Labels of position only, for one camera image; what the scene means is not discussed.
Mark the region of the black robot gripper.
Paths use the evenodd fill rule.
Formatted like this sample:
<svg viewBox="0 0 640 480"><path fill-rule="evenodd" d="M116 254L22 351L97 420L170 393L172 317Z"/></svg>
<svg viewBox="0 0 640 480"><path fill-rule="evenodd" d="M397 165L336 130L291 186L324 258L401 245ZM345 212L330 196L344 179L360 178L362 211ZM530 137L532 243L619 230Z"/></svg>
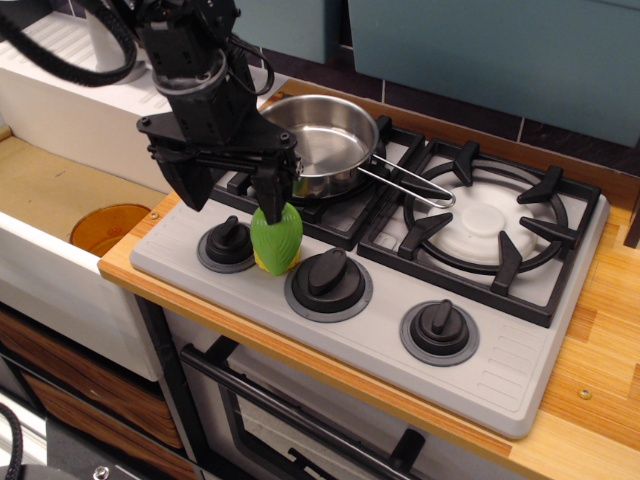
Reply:
<svg viewBox="0 0 640 480"><path fill-rule="evenodd" d="M299 176L296 138L258 112L252 76L157 80L170 111L141 118L137 129L180 199L201 211L214 188L211 170L247 173L267 224L279 223Z"/></svg>

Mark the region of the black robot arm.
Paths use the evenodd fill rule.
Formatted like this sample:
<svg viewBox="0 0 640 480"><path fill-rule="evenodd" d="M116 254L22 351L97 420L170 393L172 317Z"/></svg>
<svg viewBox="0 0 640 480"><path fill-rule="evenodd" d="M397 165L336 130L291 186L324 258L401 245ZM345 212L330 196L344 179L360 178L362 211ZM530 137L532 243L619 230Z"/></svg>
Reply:
<svg viewBox="0 0 640 480"><path fill-rule="evenodd" d="M213 191L214 174L249 176L259 212L268 225L291 218L290 198L301 172L296 137L267 120L246 56L257 48L233 32L239 9L232 1L84 1L82 7L115 40L122 59L105 72L74 65L29 38L7 16L1 35L46 72L85 87L103 87L132 73L137 51L150 61L157 91L170 112L142 117L139 132L165 180L191 209L201 210Z"/></svg>

